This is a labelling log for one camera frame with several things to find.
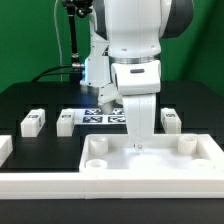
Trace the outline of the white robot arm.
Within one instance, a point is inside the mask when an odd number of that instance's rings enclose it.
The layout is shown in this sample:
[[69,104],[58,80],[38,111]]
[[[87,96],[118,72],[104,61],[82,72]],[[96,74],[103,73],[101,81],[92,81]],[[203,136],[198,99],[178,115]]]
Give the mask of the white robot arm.
[[193,14],[193,0],[93,0],[91,51],[80,84],[98,91],[103,113],[111,113],[115,102],[123,106],[138,149],[154,134],[160,40],[180,36]]

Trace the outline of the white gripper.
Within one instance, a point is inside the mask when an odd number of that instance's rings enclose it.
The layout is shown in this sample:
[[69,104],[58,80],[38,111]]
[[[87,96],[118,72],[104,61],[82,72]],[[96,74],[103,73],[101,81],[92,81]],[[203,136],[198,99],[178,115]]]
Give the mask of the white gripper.
[[128,136],[135,145],[144,145],[154,134],[156,95],[123,96],[122,100]]

